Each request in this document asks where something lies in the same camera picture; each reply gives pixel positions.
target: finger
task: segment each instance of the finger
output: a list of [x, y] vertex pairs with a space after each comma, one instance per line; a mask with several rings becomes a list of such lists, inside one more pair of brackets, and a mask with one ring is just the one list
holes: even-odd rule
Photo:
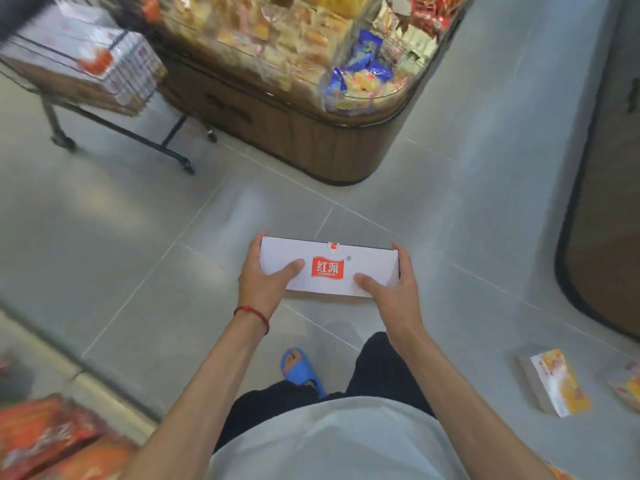
[[247, 261], [260, 261], [260, 245], [262, 244], [262, 238], [266, 235], [266, 232], [260, 232], [255, 236], [254, 240], [251, 241], [251, 244], [249, 244], [249, 252], [247, 252], [246, 255]]
[[393, 249], [398, 251], [398, 263], [400, 265], [400, 282], [405, 283], [407, 281], [414, 281], [415, 277], [413, 275], [413, 265], [411, 264], [411, 256], [409, 256], [409, 251], [407, 251], [400, 244], [396, 244], [395, 242], [392, 245]]
[[296, 259], [291, 261], [288, 265], [284, 266], [281, 270], [273, 273], [272, 276], [276, 277], [281, 285], [286, 286], [289, 282], [300, 274], [302, 268], [305, 266], [304, 259]]
[[380, 295], [380, 292], [385, 288], [371, 276], [362, 273], [354, 274], [353, 281], [355, 281], [360, 288], [369, 293], [373, 299]]

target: red bracelet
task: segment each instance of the red bracelet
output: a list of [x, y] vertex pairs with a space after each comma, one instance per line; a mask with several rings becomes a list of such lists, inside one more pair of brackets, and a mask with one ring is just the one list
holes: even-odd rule
[[257, 316], [258, 318], [260, 318], [260, 320], [262, 320], [262, 322], [264, 322], [265, 325], [267, 325], [267, 331], [264, 332], [265, 335], [267, 335], [267, 333], [269, 332], [269, 321], [267, 320], [267, 318], [264, 317], [264, 315], [262, 313], [260, 313], [258, 310], [256, 310], [255, 308], [252, 308], [251, 306], [238, 306], [235, 310], [234, 310], [234, 316], [236, 315], [236, 313], [238, 313], [240, 310], [244, 311], [244, 312], [249, 312], [254, 314], [255, 316]]

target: blue snack package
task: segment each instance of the blue snack package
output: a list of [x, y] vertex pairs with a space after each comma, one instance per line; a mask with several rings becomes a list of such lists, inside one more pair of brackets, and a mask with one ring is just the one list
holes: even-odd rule
[[367, 69], [382, 82], [386, 82], [394, 76], [394, 72], [391, 68], [387, 67], [380, 61], [371, 61], [367, 66]]
[[382, 47], [382, 39], [368, 30], [360, 29], [357, 45], [362, 48], [363, 52], [370, 52], [375, 57]]
[[364, 51], [361, 46], [356, 44], [353, 48], [353, 55], [344, 65], [344, 69], [349, 72], [359, 72], [371, 62], [372, 57], [371, 52]]
[[328, 96], [335, 96], [337, 93], [344, 92], [346, 90], [347, 84], [342, 76], [342, 71], [336, 67], [331, 73], [331, 80], [329, 81], [325, 92]]

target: person's left arm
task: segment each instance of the person's left arm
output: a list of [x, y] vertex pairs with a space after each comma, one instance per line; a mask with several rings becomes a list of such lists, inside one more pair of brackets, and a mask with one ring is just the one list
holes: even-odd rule
[[[270, 319], [302, 259], [281, 271], [260, 267], [258, 234], [249, 246], [238, 278], [238, 306], [248, 305]], [[249, 312], [238, 312], [171, 407], [160, 426], [135, 455], [119, 480], [202, 480], [249, 361], [266, 331]]]

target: hand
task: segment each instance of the hand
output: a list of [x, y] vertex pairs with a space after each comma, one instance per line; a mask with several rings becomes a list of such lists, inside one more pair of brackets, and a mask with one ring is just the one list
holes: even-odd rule
[[380, 318], [387, 328], [391, 345], [403, 355], [406, 342], [416, 337], [428, 337], [420, 314], [418, 283], [413, 275], [409, 252], [393, 244], [398, 251], [400, 282], [393, 287], [381, 285], [366, 274], [356, 273], [354, 281], [376, 301]]
[[277, 273], [266, 274], [260, 266], [260, 244], [266, 235], [261, 232], [249, 244], [249, 252], [238, 277], [238, 306], [251, 306], [270, 320], [282, 300], [287, 284], [299, 275], [305, 266], [305, 260], [296, 259]]

